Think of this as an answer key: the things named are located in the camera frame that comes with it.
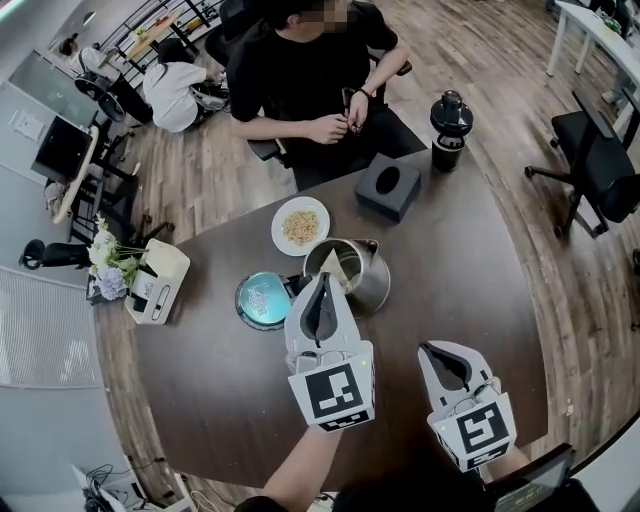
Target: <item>wristwatch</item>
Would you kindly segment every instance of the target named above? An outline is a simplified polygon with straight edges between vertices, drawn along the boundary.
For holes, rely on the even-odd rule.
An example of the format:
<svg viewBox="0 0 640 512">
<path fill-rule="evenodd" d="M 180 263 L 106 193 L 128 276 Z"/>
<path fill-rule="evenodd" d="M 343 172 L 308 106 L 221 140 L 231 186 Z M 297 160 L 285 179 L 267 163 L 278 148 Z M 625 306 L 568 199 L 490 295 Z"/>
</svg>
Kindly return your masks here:
<svg viewBox="0 0 640 512">
<path fill-rule="evenodd" d="M 365 91 L 362 87 L 360 87 L 360 89 L 358 89 L 356 92 L 361 92 L 362 94 L 364 94 L 369 100 L 373 99 L 373 96 L 371 96 L 371 94 L 369 94 L 367 91 Z"/>
</svg>

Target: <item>white box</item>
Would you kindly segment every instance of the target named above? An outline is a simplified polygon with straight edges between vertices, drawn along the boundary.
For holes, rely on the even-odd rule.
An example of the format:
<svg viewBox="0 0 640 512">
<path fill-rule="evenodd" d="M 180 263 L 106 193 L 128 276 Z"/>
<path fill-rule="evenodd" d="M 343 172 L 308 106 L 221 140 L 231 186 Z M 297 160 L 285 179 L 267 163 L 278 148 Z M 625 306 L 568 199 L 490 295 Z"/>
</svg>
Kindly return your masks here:
<svg viewBox="0 0 640 512">
<path fill-rule="evenodd" d="M 133 309 L 134 299 L 127 297 L 125 307 L 137 324 L 163 325 L 176 300 L 180 285 L 189 270 L 191 260 L 173 245 L 155 238 L 149 240 L 142 261 L 158 275 L 143 312 Z"/>
</svg>

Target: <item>black hair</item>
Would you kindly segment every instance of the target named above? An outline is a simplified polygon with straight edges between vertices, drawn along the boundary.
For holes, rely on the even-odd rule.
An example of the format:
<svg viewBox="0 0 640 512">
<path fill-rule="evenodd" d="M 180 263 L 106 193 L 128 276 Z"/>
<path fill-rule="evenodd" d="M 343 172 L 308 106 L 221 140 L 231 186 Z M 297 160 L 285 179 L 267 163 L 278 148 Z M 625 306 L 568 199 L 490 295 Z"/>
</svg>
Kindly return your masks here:
<svg viewBox="0 0 640 512">
<path fill-rule="evenodd" d="M 158 45 L 158 64 L 164 69 L 158 80 L 167 74 L 167 64 L 169 62 L 191 62 L 191 57 L 182 46 L 182 43 L 175 37 L 165 39 Z"/>
<path fill-rule="evenodd" d="M 60 53 L 62 55 L 65 55 L 67 57 L 71 56 L 71 54 L 73 53 L 73 43 L 76 42 L 77 37 L 78 37 L 78 33 L 76 32 L 71 37 L 67 37 L 64 41 L 60 43 L 60 47 L 58 48 L 58 50 L 60 50 Z"/>
<path fill-rule="evenodd" d="M 251 7 L 276 30 L 287 27 L 293 14 L 324 10 L 326 0 L 251 0 Z"/>
</svg>

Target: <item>black thermos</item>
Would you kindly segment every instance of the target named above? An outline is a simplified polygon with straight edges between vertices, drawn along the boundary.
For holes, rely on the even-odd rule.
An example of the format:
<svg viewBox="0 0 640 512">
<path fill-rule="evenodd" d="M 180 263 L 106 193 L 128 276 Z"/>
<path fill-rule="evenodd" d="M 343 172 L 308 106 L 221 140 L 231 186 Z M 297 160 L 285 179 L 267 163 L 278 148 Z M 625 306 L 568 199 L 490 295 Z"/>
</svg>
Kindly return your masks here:
<svg viewBox="0 0 640 512">
<path fill-rule="evenodd" d="M 453 171 L 464 149 L 464 138 L 473 128 L 473 113 L 460 94 L 445 91 L 431 107 L 431 124 L 439 134 L 433 144 L 433 166 L 442 172 Z"/>
</svg>

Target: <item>dark wooden table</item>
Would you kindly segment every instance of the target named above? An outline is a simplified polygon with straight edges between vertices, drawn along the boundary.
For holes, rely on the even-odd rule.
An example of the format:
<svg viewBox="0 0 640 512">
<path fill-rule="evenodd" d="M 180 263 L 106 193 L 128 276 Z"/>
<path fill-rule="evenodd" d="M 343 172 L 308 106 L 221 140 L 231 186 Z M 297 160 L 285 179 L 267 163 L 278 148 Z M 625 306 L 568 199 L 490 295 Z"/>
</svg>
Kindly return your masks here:
<svg viewBox="0 0 640 512">
<path fill-rule="evenodd" d="M 430 171 L 429 151 L 403 160 L 423 170 L 423 183 L 398 225 L 356 203 L 360 173 L 304 193 L 326 205 L 331 236 L 377 239 L 391 271 L 386 304 L 358 322 L 375 348 L 376 419 L 345 433 L 327 489 L 442 458 L 427 425 L 417 357 L 424 340 L 484 355 L 509 392 L 520 446 L 547 432 L 529 291 L 484 177 L 468 151 L 451 174 Z M 172 468 L 262 487 L 306 428 L 287 381 L 284 331 L 256 331 L 234 308 L 248 274 L 301 271 L 303 259 L 271 241 L 282 202 L 181 244 L 191 268 L 169 322 L 138 329 L 143 382 Z"/>
</svg>

